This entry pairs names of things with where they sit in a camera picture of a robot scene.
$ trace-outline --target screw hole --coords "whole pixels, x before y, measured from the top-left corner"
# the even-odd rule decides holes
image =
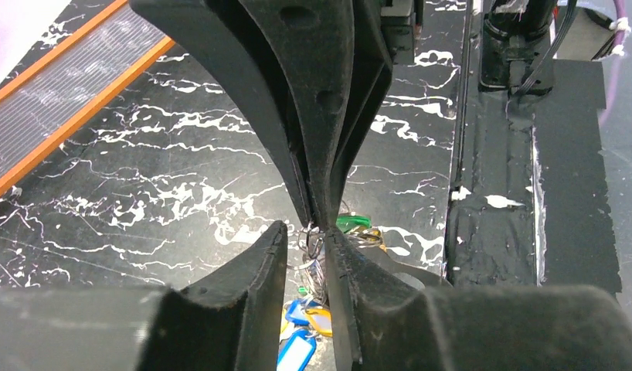
[[[323,90],[316,94],[316,102],[327,112],[336,114],[341,110],[343,98],[341,98],[341,95],[333,91]]]
[[[288,6],[280,10],[280,18],[291,29],[309,29],[316,26],[318,17],[302,6]]]

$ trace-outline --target black cable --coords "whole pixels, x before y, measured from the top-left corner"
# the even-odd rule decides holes
[[[555,40],[553,40],[548,50],[546,50],[543,57],[539,60],[539,63],[537,63],[535,69],[533,69],[532,72],[528,75],[528,78],[525,79],[525,82],[520,87],[518,87],[518,89],[514,93],[515,96],[521,96],[528,93],[530,89],[535,86],[537,76],[542,72],[543,67],[547,63],[552,62],[552,58],[557,53],[557,50],[559,50],[559,47],[562,45],[562,41],[564,41],[566,34],[569,33],[569,30],[571,29],[573,19],[576,16],[577,4],[578,0],[569,0],[569,4],[566,6],[566,14],[564,15],[562,25],[559,27],[559,32],[557,33]]]

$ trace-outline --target blue plastic tag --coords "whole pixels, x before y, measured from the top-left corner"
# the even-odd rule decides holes
[[[298,326],[309,326],[307,317],[304,316],[304,304],[301,300],[294,300],[287,309],[287,315],[285,316],[287,321],[293,322]]]
[[[303,371],[316,351],[316,339],[308,330],[297,330],[277,358],[277,371]]]

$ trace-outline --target floor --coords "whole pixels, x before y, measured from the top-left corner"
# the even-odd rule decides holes
[[[9,76],[106,2],[73,0]],[[382,226],[394,258],[438,271],[466,2],[426,3],[432,15],[417,64],[396,69],[344,200]],[[627,51],[604,62],[612,104],[601,135],[624,285],[618,299],[632,319],[632,36]],[[218,83],[176,46],[0,199],[0,286],[180,288],[272,220],[286,221],[295,249],[299,223],[279,173]],[[287,283],[295,292],[297,279]]]

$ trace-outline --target orange strip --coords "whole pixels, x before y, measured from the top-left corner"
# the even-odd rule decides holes
[[[17,183],[23,176],[31,172],[45,157],[57,149],[63,141],[84,125],[102,107],[116,97],[127,85],[153,64],[160,56],[166,53],[175,43],[165,37],[155,47],[150,49],[136,63],[121,74],[113,83],[110,83],[91,102],[73,115],[61,128],[57,129],[34,151],[31,151],[23,160],[0,178],[0,196],[11,186]]]
[[[118,9],[122,8],[125,4],[127,4],[127,0],[114,1],[113,3],[111,3],[111,5],[103,9],[102,12],[97,13],[97,15],[94,16],[84,26],[80,27],[80,29],[75,31],[72,35],[64,39],[54,49],[50,50],[49,53],[43,56],[43,58],[37,60],[34,64],[27,68],[27,70],[19,74],[18,77],[11,80],[10,83],[0,89],[0,102],[11,95],[14,91],[18,90],[24,83],[30,81],[32,77],[39,74],[39,72],[46,68],[48,64],[64,54],[75,43],[80,41],[84,36],[88,35],[89,32],[93,31],[96,27],[98,27],[102,22],[111,17]]]

